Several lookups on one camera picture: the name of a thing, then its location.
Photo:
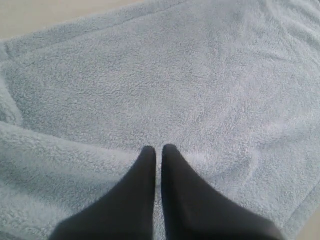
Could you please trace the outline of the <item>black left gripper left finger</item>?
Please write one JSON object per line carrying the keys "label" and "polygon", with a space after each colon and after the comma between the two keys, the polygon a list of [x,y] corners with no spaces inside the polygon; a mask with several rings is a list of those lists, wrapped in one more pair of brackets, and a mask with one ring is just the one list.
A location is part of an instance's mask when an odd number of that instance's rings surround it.
{"label": "black left gripper left finger", "polygon": [[122,180],[100,200],[62,221],[51,240],[151,240],[156,151],[145,146]]}

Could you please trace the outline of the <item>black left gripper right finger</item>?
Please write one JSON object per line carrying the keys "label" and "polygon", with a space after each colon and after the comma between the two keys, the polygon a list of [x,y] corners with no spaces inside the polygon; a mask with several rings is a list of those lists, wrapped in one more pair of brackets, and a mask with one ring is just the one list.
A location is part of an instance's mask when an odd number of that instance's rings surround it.
{"label": "black left gripper right finger", "polygon": [[161,195],[168,240],[283,238],[273,222],[213,189],[172,144],[162,151]]}

